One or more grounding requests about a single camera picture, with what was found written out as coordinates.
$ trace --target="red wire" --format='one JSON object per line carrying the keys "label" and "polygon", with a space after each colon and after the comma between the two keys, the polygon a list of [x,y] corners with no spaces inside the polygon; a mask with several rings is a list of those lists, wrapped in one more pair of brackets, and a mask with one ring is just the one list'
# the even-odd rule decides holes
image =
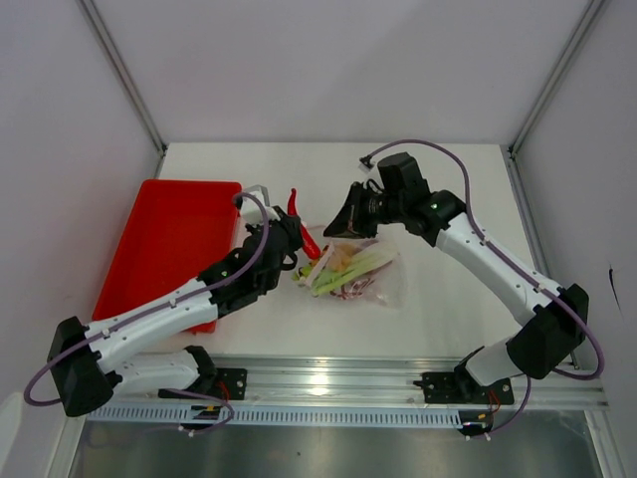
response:
{"label": "red wire", "polygon": [[498,398],[498,396],[493,390],[489,390],[489,403],[491,403],[491,397],[493,397],[493,399],[496,401],[496,406],[497,406],[497,408],[493,411],[493,413],[498,413],[501,407],[500,399]]}
{"label": "red wire", "polygon": [[226,386],[226,384],[223,381],[219,381],[217,383],[217,386],[219,388],[221,388],[221,392],[224,394],[225,396],[225,400],[229,401],[230,400],[230,391],[228,390],[228,387]]}

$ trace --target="white wall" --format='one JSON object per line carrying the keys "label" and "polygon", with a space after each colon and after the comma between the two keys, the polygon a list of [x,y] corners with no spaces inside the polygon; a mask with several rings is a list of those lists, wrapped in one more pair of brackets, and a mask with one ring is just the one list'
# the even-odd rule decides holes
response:
{"label": "white wall", "polygon": [[[0,2],[0,403],[60,320],[90,317],[156,162],[75,2]],[[37,395],[54,394],[47,377]],[[25,405],[3,477],[43,476],[62,416]]]}
{"label": "white wall", "polygon": [[510,143],[587,0],[98,0],[168,141]]}
{"label": "white wall", "polygon": [[590,295],[589,323],[606,352],[603,382],[628,476],[637,476],[636,19],[637,3],[610,2],[520,161],[554,274]]}

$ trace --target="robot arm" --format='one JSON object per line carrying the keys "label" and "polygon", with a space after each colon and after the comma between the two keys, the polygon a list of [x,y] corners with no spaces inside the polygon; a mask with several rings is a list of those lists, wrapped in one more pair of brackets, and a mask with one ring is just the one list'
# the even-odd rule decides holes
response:
{"label": "robot arm", "polygon": [[[376,235],[378,224],[402,223],[408,232],[469,269],[523,326],[512,338],[474,351],[456,367],[456,380],[467,398],[501,378],[521,373],[544,378],[583,342],[579,327],[540,290],[560,297],[586,321],[588,296],[581,288],[573,285],[564,290],[507,252],[517,268],[533,276],[539,286],[523,280],[494,248],[487,247],[487,242],[497,245],[488,231],[481,228],[484,238],[476,234],[462,200],[446,190],[429,190],[418,163],[409,154],[380,160],[378,172],[383,189],[374,191],[353,183],[344,206],[323,234],[367,238]],[[497,245],[495,249],[504,248]]]}
{"label": "robot arm", "polygon": [[[269,221],[250,201],[238,204],[250,235],[243,246],[211,265],[178,289],[137,309],[83,326],[78,318],[62,321],[49,354],[53,360],[70,348],[83,347],[51,367],[68,416],[89,413],[114,395],[163,388],[206,393],[216,368],[205,350],[188,347],[176,354],[138,355],[150,345],[200,324],[216,321],[275,289],[282,270],[296,267],[303,246],[301,219],[278,206],[269,207],[267,190],[249,191],[266,205]],[[268,237],[259,254],[265,228]],[[214,287],[254,263],[234,281]],[[126,322],[125,327],[119,324]]]}

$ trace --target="wire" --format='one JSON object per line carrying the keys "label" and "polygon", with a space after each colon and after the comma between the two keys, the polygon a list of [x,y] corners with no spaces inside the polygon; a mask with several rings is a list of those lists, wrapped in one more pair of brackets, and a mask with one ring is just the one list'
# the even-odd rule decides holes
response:
{"label": "wire", "polygon": [[[390,147],[397,146],[399,144],[421,144],[424,146],[432,147],[446,154],[447,156],[449,156],[460,167],[460,170],[462,171],[462,175],[465,182],[465,203],[467,204],[467,217],[476,235],[480,238],[481,241],[483,241],[487,245],[489,249],[491,249],[491,251],[494,254],[496,254],[496,256],[498,256],[505,264],[507,264],[511,269],[513,269],[519,276],[521,276],[525,281],[531,284],[536,290],[542,292],[545,296],[547,296],[556,304],[558,304],[573,319],[573,321],[577,324],[577,326],[584,332],[586,337],[590,340],[590,343],[593,345],[593,348],[595,349],[595,354],[597,355],[597,368],[595,369],[593,373],[577,374],[577,373],[571,373],[566,370],[560,370],[559,368],[554,368],[553,371],[560,375],[567,376],[569,378],[574,378],[576,380],[594,380],[596,378],[599,378],[599,376],[604,372],[606,359],[604,357],[604,352],[601,349],[601,344],[595,337],[592,330],[565,301],[560,299],[551,291],[548,291],[547,289],[543,288],[541,284],[536,279],[533,278],[533,276],[531,276],[530,274],[527,274],[527,272],[524,269],[522,269],[518,264],[516,264],[504,251],[502,251],[498,246],[493,244],[491,241],[487,240],[482,229],[480,228],[480,226],[478,226],[478,223],[473,213],[473,206],[471,202],[471,183],[469,179],[469,171],[467,170],[467,166],[465,165],[465,163],[456,154],[451,152],[446,147],[441,146],[440,144],[436,144],[435,142],[427,141],[425,139],[399,139],[397,141],[389,142],[388,144],[381,146],[378,149],[375,149],[370,154],[368,154],[364,159],[370,160],[374,156],[376,156],[378,153],[386,149],[389,149]],[[509,425],[511,425],[511,423],[513,423],[520,416],[520,414],[523,412],[523,410],[527,406],[530,396],[531,396],[531,378],[527,376],[527,393],[525,394],[525,398],[522,401],[520,408],[518,408],[514,416],[509,421],[494,428],[491,431],[491,433],[494,433],[495,431],[500,431],[508,427]]]}
{"label": "wire", "polygon": [[367,187],[369,187],[369,188],[371,188],[371,186],[373,186],[373,189],[375,189],[374,192],[376,192],[376,193],[384,192],[384,189],[382,187],[380,187],[378,185],[378,183],[376,182],[376,180],[373,179],[372,177],[367,179],[366,184],[367,184]]}
{"label": "wire", "polygon": [[491,399],[493,399],[494,402],[496,403],[496,409],[492,410],[491,412],[492,415],[495,415],[496,413],[500,411],[501,404],[500,404],[500,399],[498,398],[498,396],[493,390],[489,390],[489,403],[491,403]]}
{"label": "wire", "polygon": [[[237,270],[234,274],[231,274],[230,276],[215,282],[214,284],[211,284],[209,286],[204,286],[200,289],[196,289],[192,292],[189,292],[188,294],[184,294],[183,296],[180,296],[179,298],[174,300],[174,303],[181,303],[183,301],[186,301],[194,296],[197,296],[199,294],[203,294],[205,292],[210,292],[210,291],[214,291],[216,289],[219,289],[221,287],[227,286],[228,284],[230,284],[231,282],[237,280],[239,277],[241,277],[243,274],[246,273],[246,271],[248,271],[248,269],[250,269],[259,259],[259,257],[261,256],[261,254],[263,253],[265,247],[266,247],[266,243],[268,242],[268,235],[270,233],[270,227],[268,226],[269,224],[269,218],[268,218],[268,212],[266,211],[265,206],[261,203],[261,201],[259,199],[257,199],[255,196],[253,196],[252,194],[249,194],[247,192],[240,192],[238,194],[236,194],[233,197],[233,201],[236,200],[237,198],[246,198],[246,199],[250,199],[251,201],[253,201],[255,204],[257,204],[257,206],[259,207],[259,210],[261,211],[261,216],[263,219],[263,232],[261,233],[261,241],[259,242],[259,246],[257,246],[257,249],[255,250],[254,255],[248,259],[248,261],[241,267],[239,268],[239,270]],[[151,307],[149,309],[145,309],[137,314],[134,314],[133,316],[129,317],[128,319],[121,321],[118,324],[115,324],[114,326],[112,326],[112,328],[110,328],[110,332],[116,332],[119,329],[132,324],[135,321],[138,321],[139,319],[142,319],[144,317],[147,317],[151,314],[154,314],[156,312],[162,311],[163,309],[167,309],[171,307],[171,303],[170,302],[164,302],[162,304],[159,304],[157,306]],[[63,351],[62,353],[60,353],[59,355],[55,356],[54,358],[52,358],[51,360],[49,360],[40,370],[38,370],[36,372],[35,375],[33,375],[33,377],[29,380],[29,382],[27,383],[27,386],[24,389],[24,401],[26,401],[28,404],[32,405],[32,406],[51,406],[51,405],[55,405],[57,403],[60,403],[61,400],[59,398],[54,398],[51,400],[37,400],[35,398],[33,398],[31,396],[31,393],[33,391],[33,388],[35,387],[36,383],[47,373],[49,372],[54,366],[56,366],[58,363],[60,363],[62,360],[66,359],[68,356],[70,356],[71,354],[77,352],[78,350],[89,346],[90,344],[92,344],[95,341],[98,341],[99,339],[103,339],[105,337],[104,333],[99,332],[97,334],[95,334],[94,336],[89,337],[88,339],[84,339],[83,341],[75,344],[74,346],[69,347],[68,349],[66,349],[65,351]],[[183,396],[188,396],[188,397],[192,397],[192,398],[200,398],[200,399],[206,399],[206,400],[212,400],[215,401],[219,404],[221,404],[222,406],[225,406],[229,411],[230,411],[230,417],[227,420],[224,420],[223,422],[217,423],[216,425],[214,425],[211,428],[219,428],[220,426],[225,425],[225,423],[227,423],[228,421],[230,421],[233,417],[234,417],[234,409],[232,408],[232,406],[230,406],[230,404],[225,401],[225,400],[221,400],[219,398],[213,397],[213,396],[209,396],[209,395],[203,395],[200,393],[194,393],[191,391],[186,391],[186,390],[172,390],[175,393],[179,393]]]}
{"label": "wire", "polygon": [[229,401],[230,400],[230,390],[228,389],[226,384],[223,381],[219,381],[217,383],[217,386],[219,386],[219,388],[221,388],[221,392],[223,393],[223,395],[225,397],[225,400]]}

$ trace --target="metal pole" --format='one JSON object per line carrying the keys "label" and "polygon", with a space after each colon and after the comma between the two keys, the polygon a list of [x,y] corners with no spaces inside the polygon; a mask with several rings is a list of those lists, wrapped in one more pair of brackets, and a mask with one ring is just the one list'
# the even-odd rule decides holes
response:
{"label": "metal pole", "polygon": [[148,108],[146,107],[143,99],[141,98],[141,94],[135,85],[128,68],[126,67],[117,46],[115,45],[108,28],[106,27],[106,23],[98,10],[98,7],[94,0],[76,0],[78,6],[82,10],[82,13],[91,27],[94,35],[96,36],[96,40],[100,44],[102,51],[104,52],[108,63],[112,67],[115,76],[119,80],[119,84],[123,88],[124,93],[128,97],[130,104],[132,105],[135,113],[139,117],[139,120],[143,124],[148,137],[152,141],[153,145],[157,149],[159,157],[163,157],[163,154],[166,150],[166,145],[164,141],[161,139],[161,135],[157,130],[157,126],[152,119],[152,116],[148,112]]}
{"label": "metal pole", "polygon": [[525,119],[520,132],[518,132],[516,139],[511,146],[510,151],[513,159],[517,158],[520,148],[525,143],[527,137],[529,137],[529,134],[537,124],[541,114],[545,111],[546,107],[557,92],[561,82],[566,76],[566,73],[570,70],[573,60],[583,47],[596,21],[601,17],[603,9],[609,1],[610,0],[590,0],[588,2],[588,5],[577,23],[577,26],[566,42],[566,46],[559,55],[550,75],[546,79],[537,99],[533,103],[531,112],[527,116],[527,119]]}

